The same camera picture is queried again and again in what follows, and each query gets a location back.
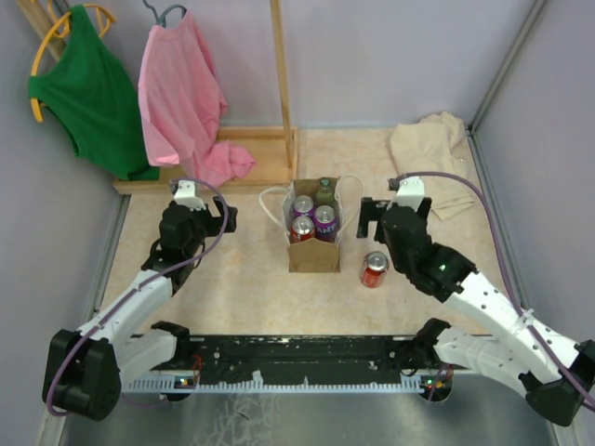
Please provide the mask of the purple soda can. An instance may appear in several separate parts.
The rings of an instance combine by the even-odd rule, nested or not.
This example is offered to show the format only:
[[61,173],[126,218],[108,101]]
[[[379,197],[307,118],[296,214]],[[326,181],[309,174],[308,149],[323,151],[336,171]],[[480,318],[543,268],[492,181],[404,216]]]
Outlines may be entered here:
[[308,195],[297,196],[291,204],[291,214],[293,218],[298,218],[300,216],[313,218],[315,210],[315,202]]
[[315,227],[315,237],[323,242],[333,243],[337,236],[337,214],[333,207],[321,205],[316,208],[313,223]]

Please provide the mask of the red soda can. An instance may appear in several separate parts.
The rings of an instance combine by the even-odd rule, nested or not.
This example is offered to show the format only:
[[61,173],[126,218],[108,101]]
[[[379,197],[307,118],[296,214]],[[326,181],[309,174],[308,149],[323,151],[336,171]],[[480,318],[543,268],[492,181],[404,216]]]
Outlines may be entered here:
[[368,288],[377,288],[381,285],[389,269],[387,256],[379,251],[369,253],[364,257],[360,281]]
[[295,218],[291,225],[290,235],[291,243],[300,243],[313,238],[315,226],[311,218],[307,216]]

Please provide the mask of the green glass soda water bottle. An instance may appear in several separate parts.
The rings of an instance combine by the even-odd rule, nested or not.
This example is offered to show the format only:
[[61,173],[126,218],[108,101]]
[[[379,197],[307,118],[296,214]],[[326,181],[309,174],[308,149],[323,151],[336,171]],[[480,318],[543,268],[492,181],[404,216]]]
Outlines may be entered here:
[[323,205],[333,206],[335,202],[335,188],[329,177],[322,177],[314,195],[318,207]]

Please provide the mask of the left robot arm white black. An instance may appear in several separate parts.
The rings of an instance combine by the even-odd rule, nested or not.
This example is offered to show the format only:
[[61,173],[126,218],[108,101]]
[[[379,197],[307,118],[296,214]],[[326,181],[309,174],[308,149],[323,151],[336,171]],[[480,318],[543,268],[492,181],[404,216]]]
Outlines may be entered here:
[[168,363],[180,369],[193,357],[188,328],[160,321],[137,329],[173,297],[220,241],[237,228],[238,210],[219,196],[213,216],[207,205],[171,202],[162,213],[159,237],[134,281],[105,310],[74,331],[51,339],[42,399],[57,417],[70,413],[101,421],[111,413],[124,386]]

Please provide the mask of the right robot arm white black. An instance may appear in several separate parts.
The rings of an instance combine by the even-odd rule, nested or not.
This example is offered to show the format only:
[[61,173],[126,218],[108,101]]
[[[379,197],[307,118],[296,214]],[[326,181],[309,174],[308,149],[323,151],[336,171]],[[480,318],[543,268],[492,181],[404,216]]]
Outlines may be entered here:
[[521,395],[558,426],[570,426],[594,386],[594,343],[577,342],[537,320],[501,293],[476,265],[427,229],[430,199],[418,209],[370,197],[361,200],[357,235],[376,223],[375,239],[389,249],[396,271],[425,295],[471,317],[493,336],[481,340],[432,319],[416,335],[416,359],[471,369]]

